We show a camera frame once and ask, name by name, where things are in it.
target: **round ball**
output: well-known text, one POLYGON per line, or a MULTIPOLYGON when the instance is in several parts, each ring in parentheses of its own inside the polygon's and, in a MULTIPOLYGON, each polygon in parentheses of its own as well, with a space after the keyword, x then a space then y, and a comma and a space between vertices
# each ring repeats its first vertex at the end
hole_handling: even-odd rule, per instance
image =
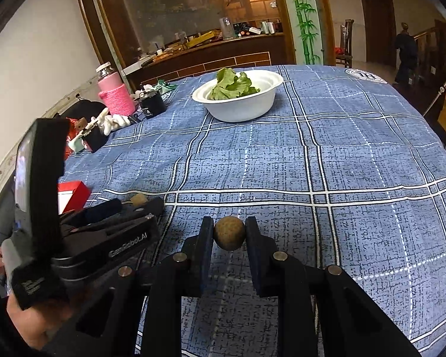
POLYGON ((223 217, 215 224, 213 239, 218 247, 226 251, 240 248, 245 238, 244 223, 235 216, 223 217))
POLYGON ((131 203, 134 206, 134 208, 138 208, 145 203, 147 203, 148 198, 146 195, 143 195, 142 193, 137 193, 136 195, 131 197, 131 203))

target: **person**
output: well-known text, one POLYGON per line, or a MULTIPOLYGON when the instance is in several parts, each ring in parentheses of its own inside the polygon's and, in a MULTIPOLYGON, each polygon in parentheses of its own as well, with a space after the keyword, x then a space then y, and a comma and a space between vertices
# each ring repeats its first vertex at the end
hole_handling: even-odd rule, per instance
MULTIPOLYGON (((3 274, 5 265, 0 248, 0 275, 3 274)), ((68 302, 49 299, 22 310, 11 292, 7 300, 7 313, 28 346, 41 349, 49 341, 48 335, 56 332, 73 315, 73 306, 68 302)))
POLYGON ((408 85, 410 70, 414 70, 418 61, 418 46, 413 36, 408 33, 408 24, 401 24, 402 31, 395 39, 395 47, 400 50, 400 66, 395 83, 408 85))

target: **green leafy vegetable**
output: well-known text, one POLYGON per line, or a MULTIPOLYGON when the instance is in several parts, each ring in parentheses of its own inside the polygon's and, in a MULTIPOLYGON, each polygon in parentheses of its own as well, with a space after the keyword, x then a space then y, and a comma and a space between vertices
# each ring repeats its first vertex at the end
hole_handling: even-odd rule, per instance
POLYGON ((261 90, 251 87, 251 79, 246 73, 241 72, 237 76, 232 68, 222 68, 216 73, 217 84, 213 87, 208 99, 225 100, 256 94, 261 90))

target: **pink bottle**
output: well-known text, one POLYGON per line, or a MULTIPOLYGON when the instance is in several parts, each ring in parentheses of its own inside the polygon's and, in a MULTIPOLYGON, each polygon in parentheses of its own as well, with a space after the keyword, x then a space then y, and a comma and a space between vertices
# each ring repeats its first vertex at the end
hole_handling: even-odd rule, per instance
POLYGON ((99 74, 98 86, 101 91, 112 91, 122 84, 121 76, 111 67, 111 63, 107 62, 96 68, 99 74))
POLYGON ((101 89, 99 97, 102 99, 110 114, 132 115, 136 111, 136 104, 132 100, 121 76, 107 62, 96 68, 99 74, 98 86, 101 89))

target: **blue plaid tablecloth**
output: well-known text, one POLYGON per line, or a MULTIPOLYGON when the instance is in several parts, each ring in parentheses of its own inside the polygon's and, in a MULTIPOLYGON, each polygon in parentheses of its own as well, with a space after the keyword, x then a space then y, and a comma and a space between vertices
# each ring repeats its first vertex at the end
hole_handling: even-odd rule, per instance
MULTIPOLYGON (((263 69, 285 81, 264 116, 220 122, 191 98, 214 73, 185 78, 165 113, 70 156, 62 181, 90 187, 87 205, 164 198, 162 236, 143 264, 178 251, 203 216, 256 216, 303 263, 340 264, 423 356, 436 356, 446 344, 440 140, 388 84, 329 66, 263 69)), ((275 356, 277 311, 276 299, 256 296, 246 252, 214 245, 205 295, 183 299, 182 355, 275 356)))

